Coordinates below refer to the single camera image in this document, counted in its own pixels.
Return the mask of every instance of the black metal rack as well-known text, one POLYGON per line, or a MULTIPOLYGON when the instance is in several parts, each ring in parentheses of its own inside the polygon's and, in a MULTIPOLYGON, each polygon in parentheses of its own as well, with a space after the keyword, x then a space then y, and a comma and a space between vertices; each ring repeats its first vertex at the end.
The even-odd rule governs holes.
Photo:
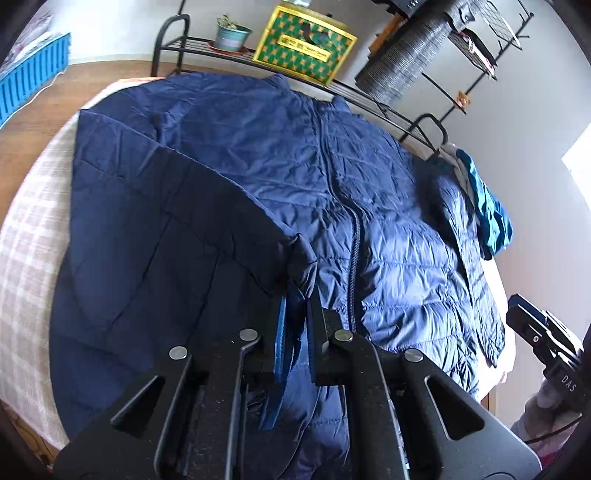
MULTIPOLYGON (((158 76, 158 66, 160 65, 160 54, 162 51, 172 51, 177 53, 176 67, 172 70, 172 72, 169 72, 166 76, 195 72, 195 70, 183 68, 183 59, 186 53, 232 61, 235 63, 247 65, 249 67, 255 67, 257 69, 278 73, 277 70, 274 70, 271 67, 254 62, 252 59, 254 55, 254 50, 245 49, 245 51, 242 54, 222 53, 219 50, 213 50, 210 48, 210 40, 206 38, 189 36, 191 18, 189 15, 183 13, 184 3, 185 0, 181 2, 177 15, 170 17, 164 22, 164 24, 160 28, 158 36, 156 37, 156 43, 154 46, 154 56, 152 58, 152 77, 158 76), (179 37, 176 37, 173 40, 164 43, 164 36, 166 35, 166 32, 170 25, 179 21, 184 22, 183 33, 179 37)), ((283 73, 283 75, 293 80, 296 80, 300 83, 304 83, 305 85, 313 87, 317 90, 321 90, 322 92, 331 95, 340 95, 349 104, 355 105, 357 108, 360 108, 361 110, 367 113, 371 113, 372 115, 381 118, 387 124, 402 132, 402 137, 400 138, 401 142, 406 140, 408 137, 413 137, 421 144, 425 145, 433 151, 436 151, 438 147, 434 146, 434 144, 431 142, 428 136, 426 136, 423 129, 419 125, 419 123, 425 119, 430 119, 431 121, 433 121, 433 123, 435 123, 435 125, 441 131, 442 144, 446 143, 448 140, 447 131, 445 127, 434 115, 430 113, 424 113, 413 121, 404 116, 403 114, 392 109, 388 105, 379 103, 376 100, 372 99, 369 95, 353 87, 350 87, 349 85, 339 82, 338 80, 333 80, 330 85, 325 86, 320 83, 312 82, 309 80, 299 78, 297 76, 289 75, 287 73, 283 73)))
POLYGON ((490 73, 487 68, 487 65, 482 61, 482 59, 478 55, 476 55, 472 50, 470 50, 470 47, 462 38, 461 34, 457 32, 452 32, 449 34, 448 38, 457 47, 457 49, 463 53, 463 55, 470 61, 470 63, 472 63, 478 70, 485 74, 490 73))
MULTIPOLYGON (((519 26, 515 34, 513 34, 511 27, 508 25, 505 18, 503 18, 503 16, 498 11, 493 2, 486 2, 485 6, 482 8, 481 14, 485 22, 488 24, 489 28, 497 37, 497 41, 499 44, 499 53, 495 57, 495 64, 505 54, 505 52, 509 50, 510 47, 515 47, 518 50, 523 50, 519 39, 530 37, 529 35, 522 35, 522 33, 523 30, 527 27, 530 20, 534 18, 534 14, 527 10, 527 8, 521 0, 517 1, 519 2, 519 5, 521 6, 524 13, 519 13, 519 16, 521 17, 521 25, 519 26)), ((483 69, 482 66, 477 65, 476 62, 473 61, 473 59, 471 59, 461 48, 460 51, 462 51, 462 53, 470 60, 470 62, 472 62, 472 64, 480 70, 480 75, 478 76, 478 78, 464 92, 466 95, 469 95, 470 92, 474 90, 474 88, 476 88, 476 86, 480 83, 480 81, 482 81, 484 77, 489 76, 489 72, 487 72, 486 69, 483 69)), ((455 98, 452 97, 449 93, 447 93, 435 80, 427 76, 425 73, 423 73, 423 77, 426 78, 431 84, 433 84, 453 104, 453 106, 443 116, 439 118, 440 122, 443 122, 456 108, 462 111, 464 114, 466 114, 465 109, 457 104, 455 98)))

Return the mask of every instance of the bed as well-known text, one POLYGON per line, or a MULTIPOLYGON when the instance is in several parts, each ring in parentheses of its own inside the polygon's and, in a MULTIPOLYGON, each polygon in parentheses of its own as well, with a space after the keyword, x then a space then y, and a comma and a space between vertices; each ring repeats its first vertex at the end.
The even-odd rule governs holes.
MULTIPOLYGON (((89 101, 149 79, 121 80, 89 101)), ((0 231, 0 398, 43 439, 60 449, 68 438, 54 402, 49 368, 53 292, 69 242, 70 183, 78 115, 51 140, 24 180, 0 231)), ((482 261, 504 319, 506 294, 494 260, 482 261)), ((479 351, 478 399, 504 381, 515 361, 515 336, 506 328, 496 368, 479 351)))

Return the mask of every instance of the wooden floor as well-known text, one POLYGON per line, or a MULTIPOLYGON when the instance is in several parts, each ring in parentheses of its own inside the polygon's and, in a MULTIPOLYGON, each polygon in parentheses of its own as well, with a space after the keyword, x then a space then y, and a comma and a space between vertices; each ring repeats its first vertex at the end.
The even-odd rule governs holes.
POLYGON ((148 61, 72 65, 0 129, 0 225, 33 162, 62 125, 107 85, 123 78, 149 76, 150 65, 148 61))

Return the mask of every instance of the potted plant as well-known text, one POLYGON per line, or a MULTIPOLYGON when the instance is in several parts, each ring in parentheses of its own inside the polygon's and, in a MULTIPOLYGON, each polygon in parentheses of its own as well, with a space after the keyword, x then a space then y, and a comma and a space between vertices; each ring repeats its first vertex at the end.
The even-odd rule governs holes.
POLYGON ((217 19, 217 35, 213 46, 218 50, 242 51, 251 33, 250 28, 236 25, 227 15, 222 15, 217 19))

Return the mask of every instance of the checkered bedsheet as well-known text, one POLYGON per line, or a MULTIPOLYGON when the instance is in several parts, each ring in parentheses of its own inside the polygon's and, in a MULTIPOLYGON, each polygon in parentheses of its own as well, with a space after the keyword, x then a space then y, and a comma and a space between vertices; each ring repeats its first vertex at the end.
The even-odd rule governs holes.
MULTIPOLYGON (((120 80, 83 108, 148 79, 120 80)), ((72 158, 78 114, 49 142, 0 230, 0 398, 57 448, 68 443, 51 390, 49 320, 70 240, 72 158)))

